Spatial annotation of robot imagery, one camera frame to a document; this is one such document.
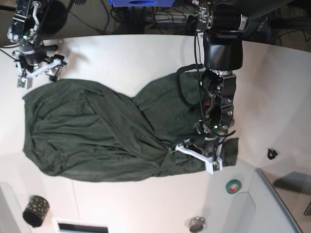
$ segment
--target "blue device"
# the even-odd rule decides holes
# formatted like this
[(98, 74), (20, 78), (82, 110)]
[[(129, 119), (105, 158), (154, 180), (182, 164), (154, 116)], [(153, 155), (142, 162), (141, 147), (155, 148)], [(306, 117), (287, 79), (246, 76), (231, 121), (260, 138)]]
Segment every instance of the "blue device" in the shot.
[(113, 6), (163, 6), (171, 7), (175, 0), (109, 0)]

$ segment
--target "white table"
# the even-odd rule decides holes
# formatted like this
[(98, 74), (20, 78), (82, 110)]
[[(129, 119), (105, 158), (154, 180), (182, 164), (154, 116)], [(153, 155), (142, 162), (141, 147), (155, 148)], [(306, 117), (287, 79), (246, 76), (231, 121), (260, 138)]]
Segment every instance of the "white table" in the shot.
[[(97, 81), (129, 96), (194, 62), (193, 37), (189, 36), (92, 36), (57, 43), (61, 44), (59, 53), (68, 58), (63, 78)], [(308, 171), (311, 54), (251, 42), (245, 42), (243, 48), (243, 67), (235, 71), (238, 165), (212, 176), (200, 172), (138, 183), (84, 183), (43, 175), (21, 152), (21, 98), (26, 91), (16, 88), (17, 69), (10, 58), (0, 54), (1, 66), (6, 68), (0, 86), (0, 182), (13, 187), (22, 208), (32, 194), (52, 203), (44, 225), (33, 232), (54, 232), (52, 216), (101, 222), (111, 233), (185, 233), (191, 217), (204, 216), (208, 232), (222, 232), (220, 226), (234, 197), (225, 191), (229, 180), (241, 180), (242, 191), (248, 191), (256, 167), (278, 177), (301, 168)], [(37, 78), (34, 85), (46, 82), (46, 78)], [(273, 161), (266, 157), (270, 147), (279, 152)], [(286, 220), (280, 218), (278, 223), (274, 232), (286, 232)], [(311, 229), (310, 224), (303, 224)]]

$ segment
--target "metal knob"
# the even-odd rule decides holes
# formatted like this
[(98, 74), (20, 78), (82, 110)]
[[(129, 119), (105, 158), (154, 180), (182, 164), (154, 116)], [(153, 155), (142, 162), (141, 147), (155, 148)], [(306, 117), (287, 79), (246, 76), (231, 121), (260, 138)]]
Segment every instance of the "metal knob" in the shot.
[(205, 227), (205, 219), (202, 217), (194, 217), (189, 223), (189, 230), (192, 233), (201, 232)]

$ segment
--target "black and gold cup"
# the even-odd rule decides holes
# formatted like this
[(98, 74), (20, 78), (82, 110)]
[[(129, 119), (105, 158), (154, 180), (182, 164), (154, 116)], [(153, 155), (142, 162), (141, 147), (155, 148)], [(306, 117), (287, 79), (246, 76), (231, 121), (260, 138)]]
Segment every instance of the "black and gold cup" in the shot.
[(50, 209), (47, 200), (40, 196), (32, 196), (23, 212), (24, 220), (32, 227), (40, 227)]

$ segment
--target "green towel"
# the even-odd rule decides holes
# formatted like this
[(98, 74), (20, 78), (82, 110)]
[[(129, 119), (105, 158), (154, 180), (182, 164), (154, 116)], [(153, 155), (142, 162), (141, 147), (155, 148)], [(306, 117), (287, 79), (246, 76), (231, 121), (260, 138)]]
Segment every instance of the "green towel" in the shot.
[[(183, 93), (197, 103), (197, 74), (181, 76)], [(24, 152), (50, 176), (88, 182), (140, 181), (193, 173), (204, 163), (168, 149), (193, 132), (199, 113), (180, 101), (174, 74), (129, 98), (99, 83), (60, 80), (25, 97)]]

